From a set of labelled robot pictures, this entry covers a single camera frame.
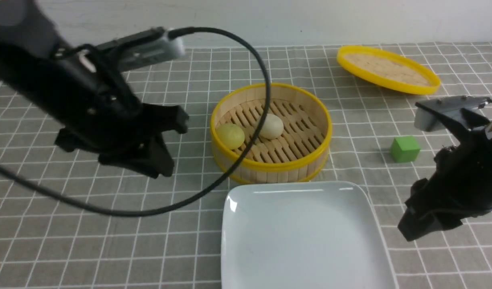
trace green block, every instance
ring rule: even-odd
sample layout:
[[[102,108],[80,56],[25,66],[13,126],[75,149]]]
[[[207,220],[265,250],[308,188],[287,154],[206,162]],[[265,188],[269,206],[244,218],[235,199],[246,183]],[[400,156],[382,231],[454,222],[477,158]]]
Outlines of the green block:
[[[399,136],[395,137],[390,147],[390,154],[396,163],[409,163],[415,161],[421,148],[415,137]]]

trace bamboo steamer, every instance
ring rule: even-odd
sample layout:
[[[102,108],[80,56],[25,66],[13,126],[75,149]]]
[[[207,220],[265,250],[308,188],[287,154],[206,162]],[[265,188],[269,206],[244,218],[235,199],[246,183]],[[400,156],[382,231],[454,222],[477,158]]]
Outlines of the bamboo steamer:
[[[259,137],[231,178],[240,183],[309,181],[325,165],[332,121],[324,104],[314,95],[288,84],[274,83],[269,113],[277,115],[284,130],[277,139]],[[215,107],[210,120],[212,153],[222,171],[238,159],[251,139],[265,104],[265,84],[236,90]],[[234,123],[244,130],[240,148],[229,150],[217,137],[216,128]]]

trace square plate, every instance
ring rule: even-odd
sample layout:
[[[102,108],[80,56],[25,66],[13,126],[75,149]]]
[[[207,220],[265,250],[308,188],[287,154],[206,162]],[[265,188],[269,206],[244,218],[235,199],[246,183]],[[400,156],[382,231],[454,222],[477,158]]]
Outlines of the square plate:
[[[394,289],[367,196],[345,181],[241,185],[225,202],[223,289]]]

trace white wall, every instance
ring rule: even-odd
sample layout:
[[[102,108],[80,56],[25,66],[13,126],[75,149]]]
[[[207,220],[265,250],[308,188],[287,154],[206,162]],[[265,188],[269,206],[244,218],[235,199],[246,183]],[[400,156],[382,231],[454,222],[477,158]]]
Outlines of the white wall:
[[[254,45],[492,41],[492,0],[39,0],[73,44],[213,26]],[[188,46],[229,46],[198,35]]]

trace yellow lid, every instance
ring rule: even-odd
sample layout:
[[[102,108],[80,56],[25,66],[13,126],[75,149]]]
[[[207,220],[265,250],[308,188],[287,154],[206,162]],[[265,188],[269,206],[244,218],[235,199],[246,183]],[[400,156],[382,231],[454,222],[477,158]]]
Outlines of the yellow lid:
[[[440,79],[414,60],[389,51],[344,46],[337,54],[338,63],[350,73],[384,88],[409,94],[433,94]]]

